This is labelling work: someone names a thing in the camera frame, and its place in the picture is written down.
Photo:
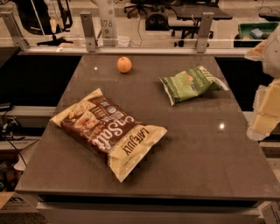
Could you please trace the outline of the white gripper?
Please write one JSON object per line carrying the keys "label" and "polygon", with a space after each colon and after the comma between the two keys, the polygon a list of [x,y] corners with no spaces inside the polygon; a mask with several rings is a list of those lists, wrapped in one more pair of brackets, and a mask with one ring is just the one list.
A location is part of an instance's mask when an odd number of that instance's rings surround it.
{"label": "white gripper", "polygon": [[268,137],[280,123],[280,25],[264,40],[249,49],[244,58],[262,61],[262,70],[274,79],[267,87],[260,85],[255,92],[252,118],[247,136],[253,141]]}

